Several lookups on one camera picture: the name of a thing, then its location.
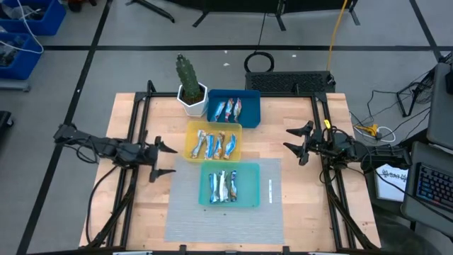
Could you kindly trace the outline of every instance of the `plastic bin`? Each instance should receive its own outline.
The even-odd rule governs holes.
[[[20,36],[23,40],[23,49],[40,51],[40,46],[35,42],[31,35],[23,33],[0,33],[0,40],[12,41],[16,36]],[[31,72],[35,68],[36,63],[40,59],[41,54],[32,52],[19,51],[14,57],[14,60],[8,67],[0,67],[0,78],[2,79],[28,79]]]
[[[4,0],[3,3],[9,7],[17,7],[17,0]],[[48,6],[45,14],[39,21],[29,21],[27,24],[35,35],[55,35],[66,15],[63,5],[58,0],[21,0],[21,5],[42,4]],[[10,33],[29,33],[22,20],[0,19],[0,26]]]
[[[228,203],[210,203],[211,187],[209,175],[225,170],[228,173],[226,187],[231,186],[230,174],[236,170],[237,200]],[[198,203],[220,207],[257,208],[260,205],[260,165],[257,163],[233,163],[205,161],[201,166]]]
[[[239,124],[243,128],[256,128],[261,121],[261,109],[260,109],[260,97],[261,93],[254,90],[233,90],[233,89],[211,89],[208,93],[209,96],[209,105],[207,108],[207,121],[211,121],[212,116],[215,114],[217,105],[219,102],[227,102],[228,99],[232,98],[234,100],[234,106],[236,105],[237,98],[241,99],[242,109],[241,114],[239,115]],[[220,114],[218,123],[225,122],[225,108]],[[234,114],[231,113],[229,117],[230,122],[234,122]]]
[[[186,158],[190,162],[203,162],[205,160],[205,151],[206,151],[206,142],[203,142],[203,146],[201,146],[200,153],[198,154],[197,159],[192,159],[190,154],[192,153],[193,148],[197,146],[198,143],[198,130],[204,130],[207,133],[212,133],[216,136],[214,139],[214,143],[217,139],[217,134],[219,131],[225,131],[225,140],[222,146],[225,149],[226,145],[229,143],[231,139],[231,134],[234,133],[237,140],[236,140],[236,147],[234,151],[231,153],[229,159],[213,159],[213,161],[228,161],[228,162],[238,162],[241,160],[241,141],[242,141],[242,127],[239,124],[233,123],[209,123],[209,122],[201,122],[201,121],[190,121],[187,126],[187,132],[185,134],[185,149],[184,149],[184,158]]]

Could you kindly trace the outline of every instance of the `hexagonal pot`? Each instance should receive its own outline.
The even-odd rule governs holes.
[[[183,104],[185,113],[187,113],[187,115],[189,115],[190,117],[201,118],[207,110],[208,97],[207,97],[207,87],[205,85],[201,84],[200,82],[198,82],[198,84],[200,85],[200,89],[205,92],[205,96],[203,97],[203,100],[201,100],[198,103],[194,103],[192,105],[188,105],[187,103],[185,103],[183,101],[183,97],[182,97],[183,90],[184,90],[182,84],[179,85],[178,97],[176,99],[178,99],[178,101],[180,101]]]

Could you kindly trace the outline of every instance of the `teal tray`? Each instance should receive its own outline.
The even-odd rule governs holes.
[[[225,170],[229,175],[236,170],[237,200],[228,203],[210,203],[209,175]],[[256,163],[205,161],[201,166],[198,203],[218,207],[257,208],[260,205],[260,165]]]

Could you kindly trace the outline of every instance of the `cactus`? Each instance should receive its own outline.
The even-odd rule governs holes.
[[[181,54],[176,58],[176,71],[184,88],[184,97],[188,101],[194,101],[200,97],[201,90],[198,85],[197,76],[193,70],[193,66],[188,59]]]

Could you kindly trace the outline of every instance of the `candy bar wrapper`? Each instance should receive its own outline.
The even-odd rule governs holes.
[[[206,136],[205,159],[212,159],[213,154],[214,154],[214,135],[208,134]]]
[[[222,114],[222,111],[224,110],[225,107],[225,102],[220,102],[217,105],[217,108],[215,109],[214,115],[211,117],[211,122],[217,122],[219,119],[220,115]]]
[[[210,203],[216,203],[219,200],[217,195],[217,174],[210,174],[210,185],[211,185],[211,198]]]
[[[219,173],[220,181],[219,181],[219,200],[220,202],[228,202],[228,187],[227,187],[227,172],[222,170]]]
[[[234,148],[236,148],[236,136],[235,134],[231,134],[231,140],[225,147],[224,159],[229,159],[229,156],[233,152]]]
[[[222,157],[222,145],[224,144],[224,140],[225,132],[220,131],[217,135],[217,141],[215,142],[214,159],[220,159]]]
[[[203,145],[203,142],[205,141],[206,138],[206,132],[204,130],[198,130],[198,143],[195,148],[193,148],[192,153],[190,154],[190,157],[193,159],[198,158],[198,154],[200,153],[201,146]]]
[[[234,106],[234,121],[236,123],[239,122],[239,115],[241,114],[241,109],[242,109],[242,102],[241,99],[238,98],[238,101],[236,102],[236,105]]]
[[[225,109],[225,122],[229,122],[228,118],[231,115],[231,112],[233,111],[233,99],[230,98],[228,99],[228,103],[226,104],[226,109]]]
[[[231,175],[231,186],[229,188],[229,195],[232,202],[236,202],[238,199],[238,190],[236,188],[236,170],[233,170]]]

